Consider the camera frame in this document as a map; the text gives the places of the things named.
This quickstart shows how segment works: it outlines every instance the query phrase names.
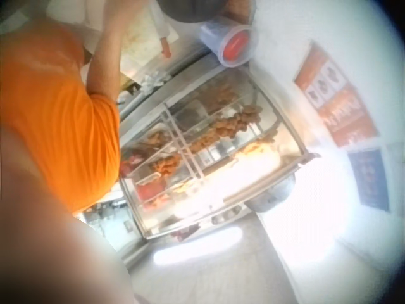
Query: display case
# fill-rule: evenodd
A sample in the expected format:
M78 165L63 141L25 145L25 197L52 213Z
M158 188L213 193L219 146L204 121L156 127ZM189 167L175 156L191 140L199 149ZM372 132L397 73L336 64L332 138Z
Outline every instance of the display case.
M120 182L146 239L233 208L316 156L244 68L191 75L123 122Z

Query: plastic cup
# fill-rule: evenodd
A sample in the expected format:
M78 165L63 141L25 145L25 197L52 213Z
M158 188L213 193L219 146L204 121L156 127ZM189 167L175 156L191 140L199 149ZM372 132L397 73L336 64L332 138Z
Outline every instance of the plastic cup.
M225 67L237 67L249 61L257 46L257 34L249 25L225 17L204 22L200 40L209 47Z

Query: person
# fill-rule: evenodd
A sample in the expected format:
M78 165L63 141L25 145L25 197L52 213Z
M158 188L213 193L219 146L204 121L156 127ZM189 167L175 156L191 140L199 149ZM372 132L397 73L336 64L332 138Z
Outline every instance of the person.
M118 178L121 46L142 5L106 1L86 86L64 25L40 18L1 37L0 280L12 303L134 302L122 261L72 214Z

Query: red lid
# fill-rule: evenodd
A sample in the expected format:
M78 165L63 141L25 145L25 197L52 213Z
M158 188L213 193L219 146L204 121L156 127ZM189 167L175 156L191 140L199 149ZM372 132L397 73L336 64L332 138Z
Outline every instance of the red lid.
M244 52L249 43L249 34L246 30L236 33L223 50L223 58L227 61L235 61Z

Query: blue poster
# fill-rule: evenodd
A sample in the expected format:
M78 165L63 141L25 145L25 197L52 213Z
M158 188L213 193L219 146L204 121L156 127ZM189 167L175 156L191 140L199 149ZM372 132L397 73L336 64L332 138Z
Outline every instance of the blue poster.
M379 149L349 153L361 204L389 211L385 169Z

